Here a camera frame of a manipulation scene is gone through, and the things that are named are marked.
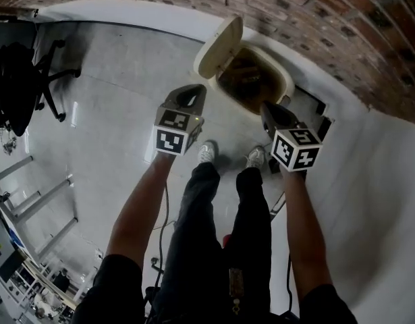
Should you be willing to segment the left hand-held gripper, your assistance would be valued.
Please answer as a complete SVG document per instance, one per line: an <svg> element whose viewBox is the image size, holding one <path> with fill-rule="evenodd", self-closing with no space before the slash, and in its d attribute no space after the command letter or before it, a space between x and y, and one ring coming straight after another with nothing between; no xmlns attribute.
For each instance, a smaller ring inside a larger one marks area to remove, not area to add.
<svg viewBox="0 0 415 324"><path fill-rule="evenodd" d="M158 108L154 124L156 151L183 156L201 133L201 116L206 99L206 86L189 84L172 90L165 99L165 108ZM191 114L174 109L189 109Z"/></svg>

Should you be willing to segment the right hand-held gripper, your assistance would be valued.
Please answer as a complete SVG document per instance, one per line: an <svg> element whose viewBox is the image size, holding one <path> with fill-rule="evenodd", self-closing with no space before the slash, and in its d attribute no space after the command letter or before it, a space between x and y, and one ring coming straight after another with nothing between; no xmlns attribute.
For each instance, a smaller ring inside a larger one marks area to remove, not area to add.
<svg viewBox="0 0 415 324"><path fill-rule="evenodd" d="M274 137L271 156L288 172L304 171L314 166L323 144L315 131L294 128L298 118L289 109L263 101L260 104L262 126L269 137Z"/></svg>

